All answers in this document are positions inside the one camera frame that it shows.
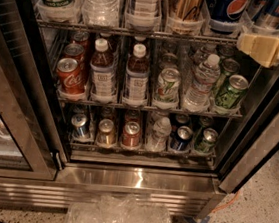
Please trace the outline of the redbull can top shelf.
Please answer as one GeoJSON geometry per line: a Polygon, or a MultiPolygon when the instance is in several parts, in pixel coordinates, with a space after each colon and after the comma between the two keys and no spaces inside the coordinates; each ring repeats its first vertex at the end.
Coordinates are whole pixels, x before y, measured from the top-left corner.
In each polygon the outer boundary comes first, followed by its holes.
{"type": "Polygon", "coordinates": [[[255,25],[268,29],[279,29],[279,0],[268,0],[255,25]]]}

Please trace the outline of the pepsi can top shelf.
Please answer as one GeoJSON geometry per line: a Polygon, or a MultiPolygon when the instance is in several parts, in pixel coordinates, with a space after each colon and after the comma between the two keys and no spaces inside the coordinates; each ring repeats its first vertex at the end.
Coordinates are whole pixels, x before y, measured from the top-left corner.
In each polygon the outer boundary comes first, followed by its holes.
{"type": "Polygon", "coordinates": [[[239,27],[239,20],[249,0],[206,0],[210,29],[217,33],[230,34],[239,27]]]}

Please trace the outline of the pepsi can shelf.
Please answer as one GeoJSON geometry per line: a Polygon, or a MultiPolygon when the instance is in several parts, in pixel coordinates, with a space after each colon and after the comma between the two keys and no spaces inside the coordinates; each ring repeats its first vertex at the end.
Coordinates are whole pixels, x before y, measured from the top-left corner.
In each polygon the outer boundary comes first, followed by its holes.
{"type": "Polygon", "coordinates": [[[170,142],[170,148],[175,151],[184,151],[187,149],[188,144],[192,139],[192,135],[193,131],[190,127],[180,126],[170,142]]]}
{"type": "Polygon", "coordinates": [[[206,0],[210,29],[217,33],[230,34],[239,27],[239,20],[249,0],[206,0]]]}

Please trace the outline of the front green can middle shelf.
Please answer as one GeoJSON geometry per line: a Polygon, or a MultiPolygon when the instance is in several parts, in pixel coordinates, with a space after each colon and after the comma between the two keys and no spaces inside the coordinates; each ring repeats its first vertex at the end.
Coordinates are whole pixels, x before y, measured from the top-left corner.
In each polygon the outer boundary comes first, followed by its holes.
{"type": "Polygon", "coordinates": [[[224,81],[218,90],[214,102],[224,109],[235,108],[248,90],[249,84],[245,77],[235,74],[224,81]]]}

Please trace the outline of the water bottle middle shelf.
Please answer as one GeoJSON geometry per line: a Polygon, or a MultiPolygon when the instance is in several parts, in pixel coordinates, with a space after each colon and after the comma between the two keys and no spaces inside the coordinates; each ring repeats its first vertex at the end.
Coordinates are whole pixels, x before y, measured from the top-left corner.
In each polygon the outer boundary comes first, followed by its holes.
{"type": "Polygon", "coordinates": [[[206,104],[211,89],[220,76],[219,63],[220,57],[216,54],[210,54],[206,60],[192,68],[192,83],[184,96],[184,101],[187,104],[201,107],[206,104]]]}

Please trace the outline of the front 7up can middle shelf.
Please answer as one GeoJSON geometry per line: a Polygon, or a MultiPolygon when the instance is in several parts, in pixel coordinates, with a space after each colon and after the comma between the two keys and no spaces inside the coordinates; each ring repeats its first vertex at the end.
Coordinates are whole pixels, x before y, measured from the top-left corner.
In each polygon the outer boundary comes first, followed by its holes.
{"type": "Polygon", "coordinates": [[[160,102],[171,103],[177,100],[180,87],[180,73],[175,68],[165,68],[159,74],[155,89],[155,99],[160,102]]]}

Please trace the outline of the green can bottom shelf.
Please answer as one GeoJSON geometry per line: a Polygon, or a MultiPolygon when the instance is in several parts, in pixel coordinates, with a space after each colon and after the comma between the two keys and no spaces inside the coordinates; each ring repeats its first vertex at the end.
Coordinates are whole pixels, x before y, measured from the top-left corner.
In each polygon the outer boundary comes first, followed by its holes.
{"type": "Polygon", "coordinates": [[[198,135],[194,143],[194,149],[199,153],[209,154],[217,143],[217,139],[218,133],[216,130],[208,127],[198,135]]]}

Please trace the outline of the pepsi can bottom shelf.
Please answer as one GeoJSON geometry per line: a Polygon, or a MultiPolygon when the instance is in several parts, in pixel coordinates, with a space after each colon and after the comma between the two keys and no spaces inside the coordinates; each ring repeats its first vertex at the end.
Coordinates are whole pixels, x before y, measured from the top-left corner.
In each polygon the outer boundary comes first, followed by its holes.
{"type": "Polygon", "coordinates": [[[170,148],[175,151],[184,151],[187,149],[188,144],[192,139],[192,135],[193,131],[190,127],[180,126],[170,142],[170,148]]]}

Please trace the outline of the water bottle bottom shelf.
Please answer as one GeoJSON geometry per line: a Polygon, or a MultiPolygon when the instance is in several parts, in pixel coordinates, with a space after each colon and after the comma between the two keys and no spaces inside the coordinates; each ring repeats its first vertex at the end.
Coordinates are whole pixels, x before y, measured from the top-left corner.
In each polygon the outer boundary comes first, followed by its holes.
{"type": "Polygon", "coordinates": [[[170,122],[169,118],[162,117],[154,123],[149,137],[147,138],[146,148],[148,151],[161,152],[165,150],[166,141],[172,131],[170,122]]]}

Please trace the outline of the stainless steel fridge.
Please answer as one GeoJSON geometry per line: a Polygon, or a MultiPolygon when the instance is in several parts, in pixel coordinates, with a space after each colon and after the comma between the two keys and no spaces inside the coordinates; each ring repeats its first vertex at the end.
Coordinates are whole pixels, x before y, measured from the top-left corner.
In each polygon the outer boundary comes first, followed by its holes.
{"type": "Polygon", "coordinates": [[[241,190],[279,150],[279,65],[263,67],[237,49],[237,39],[245,34],[242,16],[239,27],[224,34],[210,29],[206,0],[198,21],[192,22],[170,16],[169,0],[159,0],[158,14],[146,17],[130,12],[130,0],[119,1],[118,26],[100,27],[84,23],[83,0],[60,8],[42,0],[0,0],[3,38],[56,167],[51,180],[0,177],[0,204],[64,209],[104,195],[132,195],[161,203],[173,215],[201,218],[225,196],[241,190]],[[60,59],[70,58],[63,55],[64,48],[75,31],[90,34],[90,47],[79,63],[85,91],[70,95],[62,91],[56,72],[60,59]],[[115,92],[108,97],[93,92],[90,65],[98,38],[108,41],[114,55],[115,92]],[[124,96],[128,58],[136,44],[147,48],[150,65],[144,100],[124,96]],[[217,106],[212,89],[203,106],[184,101],[192,68],[210,54],[218,55],[220,63],[236,60],[238,74],[248,81],[235,108],[217,106]],[[177,100],[171,103],[155,99],[157,79],[165,68],[175,68],[181,76],[177,100]],[[76,113],[89,118],[88,139],[73,135],[71,118],[76,113]],[[162,117],[172,126],[166,148],[148,151],[150,131],[162,117]],[[103,119],[115,125],[112,145],[97,141],[103,119]],[[136,147],[122,144],[129,121],[141,127],[136,147]],[[175,151],[170,142],[180,126],[190,127],[193,135],[187,149],[175,151]],[[199,153],[194,143],[208,127],[218,133],[217,142],[209,154],[199,153]]]}

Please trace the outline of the coca-cola can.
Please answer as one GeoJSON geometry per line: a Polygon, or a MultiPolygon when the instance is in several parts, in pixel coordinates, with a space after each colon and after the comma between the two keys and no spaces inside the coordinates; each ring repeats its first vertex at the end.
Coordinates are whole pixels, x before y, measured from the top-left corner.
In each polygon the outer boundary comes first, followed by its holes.
{"type": "Polygon", "coordinates": [[[85,50],[84,47],[77,43],[70,43],[65,46],[64,54],[65,57],[70,57],[78,61],[78,63],[84,62],[85,50]]]}
{"type": "Polygon", "coordinates": [[[56,71],[64,93],[81,94],[85,91],[83,75],[77,60],[61,58],[56,71]]]}
{"type": "Polygon", "coordinates": [[[71,41],[73,44],[80,44],[84,51],[87,52],[90,47],[90,34],[88,32],[75,31],[72,33],[71,41]]]}

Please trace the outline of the front coca-cola can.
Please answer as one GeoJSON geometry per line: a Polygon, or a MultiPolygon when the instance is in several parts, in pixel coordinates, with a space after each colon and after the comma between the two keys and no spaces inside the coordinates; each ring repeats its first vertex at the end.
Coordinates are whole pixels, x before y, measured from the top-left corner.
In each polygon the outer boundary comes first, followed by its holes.
{"type": "Polygon", "coordinates": [[[81,94],[85,91],[83,75],[77,60],[61,58],[56,71],[64,93],[81,94]]]}

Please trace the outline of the blue silver can bottom shelf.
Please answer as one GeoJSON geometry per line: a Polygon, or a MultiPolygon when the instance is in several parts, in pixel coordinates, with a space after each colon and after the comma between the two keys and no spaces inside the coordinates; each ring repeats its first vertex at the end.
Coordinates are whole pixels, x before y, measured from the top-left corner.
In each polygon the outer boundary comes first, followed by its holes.
{"type": "Polygon", "coordinates": [[[88,139],[90,137],[90,121],[89,118],[85,114],[76,113],[71,118],[71,123],[73,126],[74,136],[76,138],[85,138],[88,139]]]}

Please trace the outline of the right brown tea bottle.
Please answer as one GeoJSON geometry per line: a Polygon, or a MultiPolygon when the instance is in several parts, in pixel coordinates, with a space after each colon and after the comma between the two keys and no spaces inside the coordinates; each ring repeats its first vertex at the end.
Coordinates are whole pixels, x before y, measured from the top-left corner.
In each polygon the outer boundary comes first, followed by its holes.
{"type": "Polygon", "coordinates": [[[143,44],[134,45],[133,54],[126,66],[126,84],[124,96],[131,100],[144,100],[149,77],[147,48],[143,44]]]}

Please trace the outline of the clear plastic bag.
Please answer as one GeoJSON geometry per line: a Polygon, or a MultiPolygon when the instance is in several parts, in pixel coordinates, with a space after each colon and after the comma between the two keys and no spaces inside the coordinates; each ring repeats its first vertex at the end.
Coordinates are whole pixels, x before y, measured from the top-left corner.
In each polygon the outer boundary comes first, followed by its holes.
{"type": "Polygon", "coordinates": [[[171,217],[161,203],[106,195],[95,202],[72,203],[64,223],[171,223],[171,217]]]}

